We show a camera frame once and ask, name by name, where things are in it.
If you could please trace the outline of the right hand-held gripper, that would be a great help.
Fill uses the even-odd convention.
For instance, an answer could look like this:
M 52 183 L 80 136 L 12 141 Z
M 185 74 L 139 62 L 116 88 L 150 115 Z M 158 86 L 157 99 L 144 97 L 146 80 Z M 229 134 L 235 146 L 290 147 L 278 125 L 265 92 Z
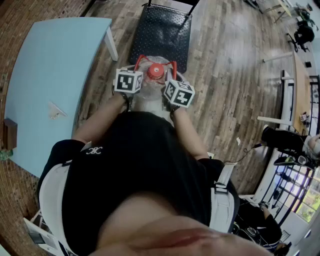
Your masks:
M 170 107 L 188 108 L 195 96 L 194 87 L 181 74 L 166 73 L 165 86 L 162 89 L 162 110 L 170 111 Z

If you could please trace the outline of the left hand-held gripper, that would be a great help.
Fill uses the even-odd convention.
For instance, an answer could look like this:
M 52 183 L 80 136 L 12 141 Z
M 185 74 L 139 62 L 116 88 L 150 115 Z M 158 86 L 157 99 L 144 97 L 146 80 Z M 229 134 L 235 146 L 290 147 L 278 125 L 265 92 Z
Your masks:
M 114 79 L 114 92 L 118 92 L 125 100 L 125 111 L 128 112 L 131 108 L 133 97 L 139 93 L 142 88 L 143 72 L 121 69 L 116 70 Z

